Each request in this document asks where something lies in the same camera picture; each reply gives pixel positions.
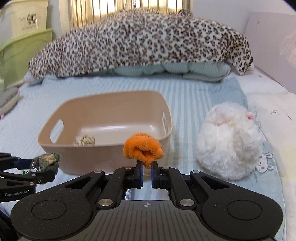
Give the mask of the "leopard print blanket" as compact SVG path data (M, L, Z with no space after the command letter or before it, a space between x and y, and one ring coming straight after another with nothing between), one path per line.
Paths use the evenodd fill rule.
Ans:
M32 77L65 78L116 67L228 61L243 75L252 65L244 35L189 11L110 13L46 44L29 62Z

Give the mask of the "orange plush toy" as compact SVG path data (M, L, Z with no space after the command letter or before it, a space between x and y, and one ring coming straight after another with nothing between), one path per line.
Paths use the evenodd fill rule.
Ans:
M122 153L128 159L142 161L147 169L151 168L152 162L165 155L161 143L147 133L136 133L129 137Z

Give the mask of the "white fluffy plush toy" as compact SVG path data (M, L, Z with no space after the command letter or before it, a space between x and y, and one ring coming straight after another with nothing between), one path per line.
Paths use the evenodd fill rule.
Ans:
M207 113L197 135L197 161L221 179L240 180L255 169L262 147L254 113L227 101Z

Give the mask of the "beige plastic storage basket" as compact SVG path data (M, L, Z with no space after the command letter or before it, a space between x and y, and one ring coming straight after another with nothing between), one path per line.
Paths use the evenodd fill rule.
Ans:
M60 154L61 171L81 176L134 166L136 161L125 158L122 149L135 133L156 138L167 154L172 130L171 112L161 93L111 92L64 102L43 126L38 142L46 153ZM95 145L74 144L75 137L85 134L95 138Z

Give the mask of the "blue striped bed sheet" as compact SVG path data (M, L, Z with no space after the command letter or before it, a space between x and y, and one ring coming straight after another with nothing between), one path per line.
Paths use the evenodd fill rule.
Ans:
M44 153L37 141L40 130L53 112L65 101L105 92L154 90L168 103L173 122L165 165L176 167L182 173L199 169L196 161L197 133L206 113L215 104L233 101L247 108L247 99L235 77L218 83L183 80L177 75L156 75L150 78L118 76L83 77L43 80L42 84L20 88L21 100L1 120L1 152L30 159ZM285 202L276 161L269 142L263 144L262 164L267 171L256 169L250 176L234 184L274 199L283 209L284 221L275 236L285 240Z

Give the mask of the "dark green foil packet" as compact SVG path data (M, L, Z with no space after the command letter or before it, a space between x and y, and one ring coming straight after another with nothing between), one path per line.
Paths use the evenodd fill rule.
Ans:
M35 157L30 164L31 172L52 171L57 174L61 156L55 153L43 154Z

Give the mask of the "pink headboard panel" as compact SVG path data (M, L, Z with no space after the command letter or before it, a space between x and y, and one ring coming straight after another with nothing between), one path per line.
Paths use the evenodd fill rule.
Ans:
M295 93L295 15L254 12L244 35L255 67Z

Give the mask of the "grey slipper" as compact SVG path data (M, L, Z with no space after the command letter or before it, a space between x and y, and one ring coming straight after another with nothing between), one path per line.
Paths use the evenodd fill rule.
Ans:
M7 88L1 92L1 104L0 104L0 114L7 114L10 112L15 105L18 103L20 98L19 89L15 86Z

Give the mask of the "light green quilted comforter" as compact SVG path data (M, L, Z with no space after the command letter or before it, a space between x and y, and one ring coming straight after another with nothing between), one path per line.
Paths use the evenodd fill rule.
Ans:
M95 75L103 76L113 74L125 77L138 77L168 72L180 74L186 79L217 82L230 74L231 67L225 62L188 62L188 63L163 63L147 66L123 66L108 70L94 70Z

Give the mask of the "green bedside cabinet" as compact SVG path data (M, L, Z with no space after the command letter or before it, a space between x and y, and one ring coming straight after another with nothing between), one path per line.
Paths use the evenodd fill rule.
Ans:
M32 31L10 39L1 47L1 78L5 86L23 81L28 61L52 41L52 32L52 29Z

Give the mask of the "floral yellow white scrunchie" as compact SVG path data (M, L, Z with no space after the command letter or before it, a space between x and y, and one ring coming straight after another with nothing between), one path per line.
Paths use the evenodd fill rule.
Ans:
M74 144L77 146L95 145L95 138L89 134L75 137Z

